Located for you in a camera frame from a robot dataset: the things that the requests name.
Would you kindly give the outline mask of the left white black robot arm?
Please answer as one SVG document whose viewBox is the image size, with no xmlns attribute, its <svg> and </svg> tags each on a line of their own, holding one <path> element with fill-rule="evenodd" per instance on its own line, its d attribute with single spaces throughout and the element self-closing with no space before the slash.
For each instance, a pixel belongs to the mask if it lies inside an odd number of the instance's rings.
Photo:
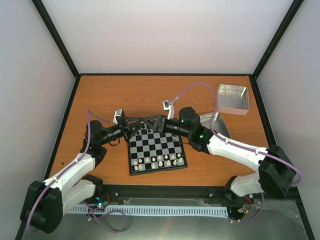
<svg viewBox="0 0 320 240">
<path fill-rule="evenodd" d="M 83 147 L 67 166 L 50 178 L 34 181 L 28 187 L 20 220 L 45 233 L 52 233 L 63 216 L 80 202 L 103 198 L 103 180 L 89 175 L 104 159 L 105 144 L 117 139 L 129 140 L 144 124 L 142 118 L 116 116 L 116 122 L 103 127 L 98 120 L 89 120 Z"/>
</svg>

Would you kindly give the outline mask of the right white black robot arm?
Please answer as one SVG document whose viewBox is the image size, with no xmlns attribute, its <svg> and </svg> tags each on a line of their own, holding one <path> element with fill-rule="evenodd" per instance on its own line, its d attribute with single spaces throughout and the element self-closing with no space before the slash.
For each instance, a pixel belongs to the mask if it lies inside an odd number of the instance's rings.
<svg viewBox="0 0 320 240">
<path fill-rule="evenodd" d="M 229 180 L 229 190 L 238 197 L 266 193 L 283 199 L 294 184 L 298 170 L 281 147 L 258 147 L 226 137 L 203 126 L 200 116 L 190 106 L 182 108 L 177 119 L 156 115 L 144 118 L 143 122 L 155 132 L 187 138 L 188 144 L 198 152 L 221 156 L 254 170 L 252 174 Z"/>
</svg>

